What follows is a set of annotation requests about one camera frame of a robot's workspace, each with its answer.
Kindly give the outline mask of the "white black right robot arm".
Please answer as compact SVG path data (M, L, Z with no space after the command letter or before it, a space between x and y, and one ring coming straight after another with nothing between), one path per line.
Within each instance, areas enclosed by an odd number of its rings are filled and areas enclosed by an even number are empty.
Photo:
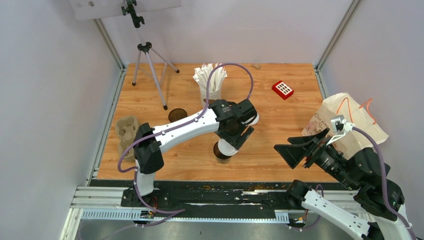
M374 217L364 220L334 205L307 183L295 179L286 191L292 209L312 210L355 240L416 240L406 217L405 198L399 185L387 179L390 166L379 153L365 147L350 159L344 158L330 142L329 128L315 135L288 138L288 144L274 149L294 169L303 159L304 168L316 164L349 191L362 209Z

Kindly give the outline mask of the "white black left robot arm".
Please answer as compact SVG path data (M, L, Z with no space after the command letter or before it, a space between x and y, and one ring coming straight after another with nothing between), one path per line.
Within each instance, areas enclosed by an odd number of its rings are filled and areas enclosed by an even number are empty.
M156 172L164 166L163 154L171 148L200 135L215 133L219 140L214 155L226 161L236 155L253 133L259 114L249 99L239 103L218 99L205 109L165 125L139 126L132 144L136 160L134 200L140 206L153 201Z

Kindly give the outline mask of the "white cup of straws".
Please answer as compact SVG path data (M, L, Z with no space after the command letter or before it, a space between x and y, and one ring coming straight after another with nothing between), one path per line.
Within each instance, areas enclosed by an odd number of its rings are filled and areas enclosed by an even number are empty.
M199 86L200 104L202 107L206 104L207 90L209 92L209 103L222 98L222 84L227 77L227 72L223 67L219 67L213 73L214 67L222 65L221 63L204 63L201 67L194 69L193 79Z

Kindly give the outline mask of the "cardboard cup carrier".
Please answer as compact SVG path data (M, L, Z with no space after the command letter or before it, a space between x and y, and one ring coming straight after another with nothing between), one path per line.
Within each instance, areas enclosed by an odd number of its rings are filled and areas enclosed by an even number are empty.
M119 156L134 142L138 127L138 119L134 115L124 116L116 122L114 129L119 138L117 147Z

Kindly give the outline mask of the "red white toy block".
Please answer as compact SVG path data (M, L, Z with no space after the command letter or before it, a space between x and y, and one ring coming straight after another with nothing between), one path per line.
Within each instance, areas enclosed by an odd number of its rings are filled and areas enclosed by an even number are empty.
M294 94L294 90L282 80L273 84L271 89L283 100L287 100Z

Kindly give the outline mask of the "white coffee cup lid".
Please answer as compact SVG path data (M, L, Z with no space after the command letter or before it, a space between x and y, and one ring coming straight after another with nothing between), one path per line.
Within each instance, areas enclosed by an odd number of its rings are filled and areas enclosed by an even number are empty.
M238 150L224 139L217 142L217 150L220 156L232 157L238 153Z

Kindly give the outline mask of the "paper takeout bag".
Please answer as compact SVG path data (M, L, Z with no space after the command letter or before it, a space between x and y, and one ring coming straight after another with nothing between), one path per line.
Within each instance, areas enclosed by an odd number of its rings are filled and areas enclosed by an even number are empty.
M303 136L315 135L329 128L329 136L334 134L331 118L342 115L355 127L370 135L377 144L385 142L389 135L382 130L369 111L372 99L360 104L347 92L334 94L322 101L320 108L313 114L307 125L301 131ZM363 148L372 147L372 143L361 133L353 131L333 143L334 148L342 152L346 159L351 158Z

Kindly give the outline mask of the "brown cup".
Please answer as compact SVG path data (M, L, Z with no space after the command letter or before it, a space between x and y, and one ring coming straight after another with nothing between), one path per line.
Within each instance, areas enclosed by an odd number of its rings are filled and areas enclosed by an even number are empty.
M217 159L217 161L221 164L227 164L230 161L231 156L224 155L220 152L218 147L218 142L216 142L213 146L213 153Z
M188 117L188 113L183 108L175 108L171 110L168 114L168 120L170 123L174 123L186 117Z

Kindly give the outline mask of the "aluminium rail frame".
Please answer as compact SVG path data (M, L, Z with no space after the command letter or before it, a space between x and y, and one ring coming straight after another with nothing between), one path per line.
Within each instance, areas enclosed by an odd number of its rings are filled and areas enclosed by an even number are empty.
M81 220L287 224L297 217L306 219L305 210L290 209L286 206L271 209L259 203L188 203L182 213L170 212L148 217L145 213L150 211L149 208L143 205L127 206L125 204L128 200L125 191L124 187L78 187L69 212L76 219L68 219L64 230L70 231L71 226Z

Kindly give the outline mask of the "white perforated board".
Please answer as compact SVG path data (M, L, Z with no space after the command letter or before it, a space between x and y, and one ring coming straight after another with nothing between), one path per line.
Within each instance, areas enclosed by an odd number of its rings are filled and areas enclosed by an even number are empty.
M122 16L132 4L136 13L178 8L181 0L70 0L76 20L93 20Z

